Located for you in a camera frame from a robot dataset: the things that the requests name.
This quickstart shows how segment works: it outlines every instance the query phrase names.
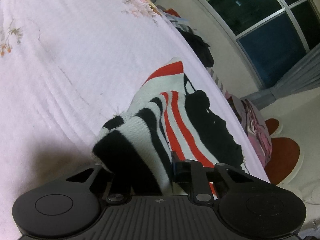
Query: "pile of clothes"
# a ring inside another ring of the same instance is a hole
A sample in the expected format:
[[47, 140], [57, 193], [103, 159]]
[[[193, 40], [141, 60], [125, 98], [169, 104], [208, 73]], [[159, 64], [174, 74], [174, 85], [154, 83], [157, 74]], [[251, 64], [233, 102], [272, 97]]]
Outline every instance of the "pile of clothes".
[[166, 10], [161, 6], [158, 6], [158, 8], [163, 11], [167, 19], [177, 28], [202, 64], [206, 67], [241, 123], [262, 166], [265, 167], [271, 159], [272, 144], [267, 126], [260, 111], [249, 100], [240, 100], [226, 91], [222, 82], [214, 73], [214, 60], [209, 50], [210, 45], [200, 37], [196, 29], [190, 26], [189, 21], [181, 18], [174, 9]]
[[248, 99], [240, 100], [228, 93], [226, 99], [247, 134], [262, 166], [265, 167], [271, 159], [272, 144], [260, 111]]
[[183, 19], [173, 9], [166, 10], [165, 8], [158, 6], [167, 17], [167, 19], [173, 24], [174, 27], [181, 33], [187, 43], [190, 45], [194, 53], [200, 59], [201, 63], [206, 68], [211, 68], [214, 64], [213, 57], [209, 50], [210, 45], [205, 42], [196, 29], [190, 26], [188, 20]]
[[209, 107], [206, 93], [193, 88], [182, 62], [174, 58], [149, 76], [126, 112], [104, 124], [93, 158], [141, 195], [188, 191], [186, 183], [172, 181], [172, 151], [205, 167], [220, 162], [248, 172], [241, 146]]

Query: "bed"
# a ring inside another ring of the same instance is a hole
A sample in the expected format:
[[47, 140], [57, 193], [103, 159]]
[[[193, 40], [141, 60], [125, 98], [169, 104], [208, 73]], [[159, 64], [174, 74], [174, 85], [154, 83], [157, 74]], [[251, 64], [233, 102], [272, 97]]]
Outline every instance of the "bed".
[[101, 126], [173, 57], [227, 122], [249, 173], [268, 181], [223, 94], [149, 0], [0, 0], [0, 37], [1, 239], [20, 237], [15, 199], [89, 163]]

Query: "floral pattern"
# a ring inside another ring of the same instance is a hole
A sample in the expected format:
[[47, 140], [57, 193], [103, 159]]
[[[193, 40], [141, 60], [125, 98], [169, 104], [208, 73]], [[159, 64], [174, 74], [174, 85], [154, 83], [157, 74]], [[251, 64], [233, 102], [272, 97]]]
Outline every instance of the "floral pattern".
[[135, 17], [143, 16], [149, 17], [154, 23], [157, 23], [155, 17], [157, 15], [162, 17], [157, 7], [150, 0], [122, 0], [124, 4], [130, 5], [129, 10], [124, 10], [124, 13], [130, 13]]
[[8, 28], [8, 32], [1, 31], [1, 41], [0, 41], [0, 56], [3, 57], [6, 53], [11, 53], [12, 42], [17, 42], [19, 45], [23, 37], [22, 30], [20, 28], [12, 27], [13, 20]]

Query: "black stripe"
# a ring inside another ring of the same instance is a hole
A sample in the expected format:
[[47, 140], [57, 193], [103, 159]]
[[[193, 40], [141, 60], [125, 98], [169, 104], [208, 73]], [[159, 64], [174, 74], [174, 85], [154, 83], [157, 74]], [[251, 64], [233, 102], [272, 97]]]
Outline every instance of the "black stripe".
[[[160, 109], [160, 116], [162, 116], [162, 113], [163, 113], [163, 107], [162, 107], [162, 101], [160, 98], [158, 97], [155, 97], [153, 99], [150, 100], [150, 102], [154, 102], [157, 104], [157, 106], [159, 107]], [[164, 129], [163, 129], [163, 125], [162, 125], [162, 122], [161, 122], [161, 118], [159, 120], [159, 128], [160, 128], [160, 131], [163, 135], [163, 137], [166, 139], [166, 136], [165, 136], [165, 133], [164, 133]]]
[[120, 125], [123, 125], [124, 121], [121, 116], [117, 115], [116, 117], [110, 119], [108, 122], [106, 122], [103, 127], [108, 128], [109, 130], [113, 128], [118, 128]]
[[127, 178], [136, 194], [162, 195], [149, 167], [118, 130], [102, 138], [92, 151], [108, 169]]
[[210, 102], [205, 92], [198, 90], [186, 96], [185, 108], [192, 126], [202, 143], [219, 162], [241, 169], [243, 155], [228, 132], [226, 122], [209, 109]]
[[158, 156], [164, 166], [164, 169], [172, 183], [172, 169], [171, 169], [171, 161], [168, 156], [168, 153], [164, 149], [162, 142], [157, 133], [157, 119], [153, 111], [149, 108], [141, 109], [136, 116], [140, 117], [148, 126], [150, 134], [151, 134], [151, 141], [153, 147], [156, 149]]
[[194, 92], [196, 91], [196, 89], [193, 87], [192, 83], [190, 82], [190, 80], [188, 79], [187, 75], [184, 74], [183, 76], [183, 82], [184, 82], [184, 92], [186, 95], [188, 95], [188, 91], [187, 91], [187, 84], [189, 83], [191, 85], [191, 87], [193, 88]]

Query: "round button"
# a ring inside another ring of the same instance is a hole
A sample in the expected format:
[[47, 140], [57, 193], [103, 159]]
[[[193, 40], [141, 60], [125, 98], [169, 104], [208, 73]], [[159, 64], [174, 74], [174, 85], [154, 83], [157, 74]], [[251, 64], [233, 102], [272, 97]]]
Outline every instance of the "round button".
[[121, 200], [123, 200], [123, 198], [124, 198], [123, 195], [118, 194], [118, 193], [111, 194], [111, 195], [108, 197], [108, 199], [109, 199], [110, 201], [113, 201], [113, 202], [121, 201]]
[[52, 194], [44, 196], [37, 200], [36, 209], [44, 215], [56, 216], [68, 212], [73, 206], [71, 198], [60, 195]]
[[211, 196], [209, 194], [198, 194], [196, 199], [202, 202], [208, 202], [211, 200]]
[[246, 202], [247, 208], [258, 216], [272, 217], [283, 210], [282, 202], [276, 197], [259, 195], [249, 198]]

